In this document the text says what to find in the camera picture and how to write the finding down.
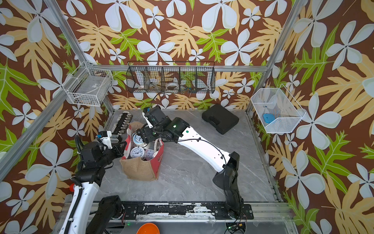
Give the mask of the beige twin-bell alarm clock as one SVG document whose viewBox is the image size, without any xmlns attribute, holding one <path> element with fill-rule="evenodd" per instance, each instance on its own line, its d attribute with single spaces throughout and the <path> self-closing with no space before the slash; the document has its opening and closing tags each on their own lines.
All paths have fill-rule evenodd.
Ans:
<svg viewBox="0 0 374 234">
<path fill-rule="evenodd" d="M 136 146 L 136 147 L 142 147 L 142 148 L 144 148 L 144 147 L 146 147 L 148 145 L 147 143 L 145 143 L 143 141 L 142 137 L 139 136 L 137 133 L 133 133 L 133 135 L 132 135 L 132 142 L 133 142 L 134 146 Z"/>
</svg>

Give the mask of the white round alarm clock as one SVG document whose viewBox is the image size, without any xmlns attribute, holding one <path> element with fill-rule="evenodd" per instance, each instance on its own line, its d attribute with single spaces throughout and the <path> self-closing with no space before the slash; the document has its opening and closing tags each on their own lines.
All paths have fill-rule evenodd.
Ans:
<svg viewBox="0 0 374 234">
<path fill-rule="evenodd" d="M 143 160 L 144 156 L 145 156 L 145 149 L 142 147 L 134 147 L 130 151 L 130 157 L 132 159 L 140 158 L 141 160 Z"/>
</svg>

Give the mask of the red burlap canvas bag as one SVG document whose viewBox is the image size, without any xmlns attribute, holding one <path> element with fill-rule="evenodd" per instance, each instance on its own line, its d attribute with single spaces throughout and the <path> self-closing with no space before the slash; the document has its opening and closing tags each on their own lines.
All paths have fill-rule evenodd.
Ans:
<svg viewBox="0 0 374 234">
<path fill-rule="evenodd" d="M 120 159 L 120 164 L 123 173 L 129 179 L 140 180 L 140 181 L 153 181 L 157 180 L 159 176 L 159 169 L 164 153 L 164 143 L 158 138 L 144 147 L 144 149 L 152 149 L 157 151 L 157 155 L 150 161 L 141 160 L 140 158 L 132 159 L 130 157 L 130 151 L 134 146 L 132 142 L 132 135 L 136 133 L 138 129 L 143 126 L 140 122 L 132 122 L 127 129 L 127 138 L 125 140 L 126 146 L 124 155 Z"/>
</svg>

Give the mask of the pink twin-bell alarm clock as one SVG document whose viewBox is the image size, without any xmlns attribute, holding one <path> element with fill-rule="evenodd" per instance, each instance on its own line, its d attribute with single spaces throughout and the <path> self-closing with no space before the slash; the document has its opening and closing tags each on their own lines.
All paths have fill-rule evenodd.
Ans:
<svg viewBox="0 0 374 234">
<path fill-rule="evenodd" d="M 157 155 L 157 151 L 152 149 L 146 149 L 144 154 L 144 160 L 150 161 Z"/>
</svg>

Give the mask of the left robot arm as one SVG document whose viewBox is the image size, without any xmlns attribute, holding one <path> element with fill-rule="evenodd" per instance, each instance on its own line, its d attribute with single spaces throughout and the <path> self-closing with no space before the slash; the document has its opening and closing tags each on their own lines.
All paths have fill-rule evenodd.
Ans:
<svg viewBox="0 0 374 234">
<path fill-rule="evenodd" d="M 104 234 L 112 218 L 123 215 L 123 205 L 119 196 L 103 198 L 91 221 L 91 208 L 107 169 L 114 159 L 124 155 L 127 142 L 112 143 L 110 138 L 99 136 L 96 141 L 83 144 L 75 136 L 77 152 L 80 156 L 78 170 L 71 181 L 74 194 L 68 214 L 60 229 L 61 234 Z"/>
</svg>

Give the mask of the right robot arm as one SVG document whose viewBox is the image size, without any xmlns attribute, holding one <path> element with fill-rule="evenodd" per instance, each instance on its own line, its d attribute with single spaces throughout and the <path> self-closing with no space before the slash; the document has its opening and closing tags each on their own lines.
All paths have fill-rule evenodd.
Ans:
<svg viewBox="0 0 374 234">
<path fill-rule="evenodd" d="M 215 169 L 213 183 L 224 191 L 225 209 L 231 218 L 239 219 L 244 203 L 238 188 L 239 154 L 221 150 L 182 118 L 171 120 L 160 106 L 144 109 L 142 116 L 147 123 L 136 133 L 145 143 L 158 138 L 163 142 L 178 143 L 192 150 Z"/>
</svg>

